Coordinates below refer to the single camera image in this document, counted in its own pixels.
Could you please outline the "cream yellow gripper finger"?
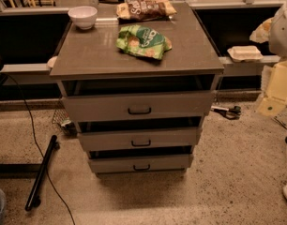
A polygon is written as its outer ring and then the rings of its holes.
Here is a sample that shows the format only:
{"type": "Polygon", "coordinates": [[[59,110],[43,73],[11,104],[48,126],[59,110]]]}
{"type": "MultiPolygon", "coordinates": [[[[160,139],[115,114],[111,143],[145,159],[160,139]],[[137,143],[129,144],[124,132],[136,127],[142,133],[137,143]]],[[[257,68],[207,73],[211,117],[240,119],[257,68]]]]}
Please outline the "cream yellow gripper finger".
{"type": "Polygon", "coordinates": [[[256,112],[264,116],[278,115],[287,106],[287,60],[273,67],[264,66],[261,90],[256,112]]]}

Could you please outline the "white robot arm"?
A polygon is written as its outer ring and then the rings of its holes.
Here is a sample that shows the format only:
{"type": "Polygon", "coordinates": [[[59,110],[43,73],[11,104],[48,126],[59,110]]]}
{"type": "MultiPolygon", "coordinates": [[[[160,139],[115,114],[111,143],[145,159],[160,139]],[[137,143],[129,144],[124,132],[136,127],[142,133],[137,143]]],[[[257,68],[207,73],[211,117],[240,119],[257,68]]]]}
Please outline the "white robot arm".
{"type": "Polygon", "coordinates": [[[256,112],[276,116],[287,106],[287,2],[273,18],[265,20],[250,35],[257,43],[268,42],[269,51],[280,57],[273,67],[264,67],[262,94],[258,96],[256,112]]]}

